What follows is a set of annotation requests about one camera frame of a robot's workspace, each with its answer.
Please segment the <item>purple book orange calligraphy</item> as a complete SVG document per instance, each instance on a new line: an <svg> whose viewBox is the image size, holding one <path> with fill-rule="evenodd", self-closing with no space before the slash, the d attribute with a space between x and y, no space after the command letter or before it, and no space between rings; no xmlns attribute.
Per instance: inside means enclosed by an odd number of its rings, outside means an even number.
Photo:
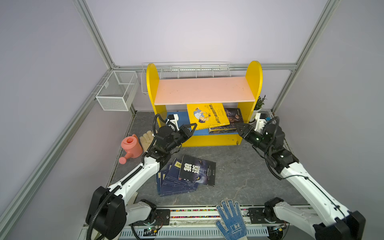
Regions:
<svg viewBox="0 0 384 240"><path fill-rule="evenodd" d="M239 108L225 108L225 112L230 124L244 122L241 110Z"/></svg>

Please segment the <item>yellow cartoon boy book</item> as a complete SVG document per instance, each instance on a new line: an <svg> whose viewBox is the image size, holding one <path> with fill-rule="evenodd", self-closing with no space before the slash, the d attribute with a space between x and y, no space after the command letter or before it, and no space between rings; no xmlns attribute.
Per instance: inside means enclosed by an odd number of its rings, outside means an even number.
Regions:
<svg viewBox="0 0 384 240"><path fill-rule="evenodd" d="M219 126L214 128L209 128L209 134L230 134L230 133L236 133L236 127L234 124L226 125L226 126Z"/></svg>

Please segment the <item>yellow blue-figure cartoon book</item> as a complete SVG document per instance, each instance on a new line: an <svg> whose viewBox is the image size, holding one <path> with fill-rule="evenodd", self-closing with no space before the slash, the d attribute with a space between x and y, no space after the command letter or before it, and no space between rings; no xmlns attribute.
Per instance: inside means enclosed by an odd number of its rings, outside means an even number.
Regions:
<svg viewBox="0 0 384 240"><path fill-rule="evenodd" d="M191 124L197 124L197 130L221 127L230 124L221 103L188 104L187 112Z"/></svg>

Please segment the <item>black wolf cover book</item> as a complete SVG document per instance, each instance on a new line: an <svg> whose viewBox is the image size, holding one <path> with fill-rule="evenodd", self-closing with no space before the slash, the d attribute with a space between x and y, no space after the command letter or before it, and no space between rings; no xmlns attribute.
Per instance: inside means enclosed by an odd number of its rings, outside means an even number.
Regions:
<svg viewBox="0 0 384 240"><path fill-rule="evenodd" d="M179 178L192 183L215 186L216 166L215 162L184 155Z"/></svg>

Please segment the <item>dark blue classic book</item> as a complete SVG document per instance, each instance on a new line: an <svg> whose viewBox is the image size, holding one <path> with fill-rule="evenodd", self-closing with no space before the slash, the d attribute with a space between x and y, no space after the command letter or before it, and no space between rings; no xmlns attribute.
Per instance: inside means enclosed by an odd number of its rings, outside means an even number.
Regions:
<svg viewBox="0 0 384 240"><path fill-rule="evenodd" d="M182 178L179 178L181 165L182 163L178 159L174 159L171 164L168 164L165 169L163 183L167 186L180 187L192 191L197 190L199 185L198 183L192 183Z"/></svg>

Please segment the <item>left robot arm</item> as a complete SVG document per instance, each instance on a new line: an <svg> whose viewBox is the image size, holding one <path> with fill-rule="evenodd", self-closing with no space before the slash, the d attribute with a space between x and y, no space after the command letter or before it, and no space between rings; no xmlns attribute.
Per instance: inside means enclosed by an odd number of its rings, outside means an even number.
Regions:
<svg viewBox="0 0 384 240"><path fill-rule="evenodd" d="M94 191L86 217L88 240L93 231L100 233L100 240L112 240L126 225L155 222L156 205L147 200L129 204L129 200L168 163L172 150L189 140L196 129L197 124L189 124L178 129L165 125L153 130L154 138L141 162L118 182Z"/></svg>

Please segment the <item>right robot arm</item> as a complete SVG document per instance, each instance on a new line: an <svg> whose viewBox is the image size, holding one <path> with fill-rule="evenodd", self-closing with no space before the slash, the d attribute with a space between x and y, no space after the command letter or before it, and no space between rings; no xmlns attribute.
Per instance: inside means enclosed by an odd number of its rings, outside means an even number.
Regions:
<svg viewBox="0 0 384 240"><path fill-rule="evenodd" d="M263 152L269 171L278 180L288 181L316 212L310 215L281 198L265 203L267 221L286 221L315 240L361 240L366 225L365 217L358 211L350 211L333 198L315 181L298 158L284 147L285 133L279 126L279 118L272 118L261 131L246 123L236 123L240 137L254 150Z"/></svg>

